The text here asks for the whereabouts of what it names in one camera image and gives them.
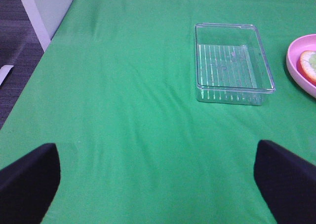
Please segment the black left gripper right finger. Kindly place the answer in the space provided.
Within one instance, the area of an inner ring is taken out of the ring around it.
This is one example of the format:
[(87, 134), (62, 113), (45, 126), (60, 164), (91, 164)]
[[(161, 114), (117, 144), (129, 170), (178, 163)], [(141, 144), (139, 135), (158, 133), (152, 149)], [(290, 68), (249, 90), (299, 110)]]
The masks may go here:
[(316, 167), (270, 140), (260, 140), (254, 180), (279, 224), (316, 222)]

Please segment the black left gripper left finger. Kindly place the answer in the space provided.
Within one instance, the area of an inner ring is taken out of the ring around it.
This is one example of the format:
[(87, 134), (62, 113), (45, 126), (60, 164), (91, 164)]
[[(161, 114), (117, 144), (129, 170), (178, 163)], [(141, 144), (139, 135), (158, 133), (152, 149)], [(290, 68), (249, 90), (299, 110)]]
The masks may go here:
[(0, 222), (39, 224), (61, 180), (54, 143), (43, 144), (0, 171)]

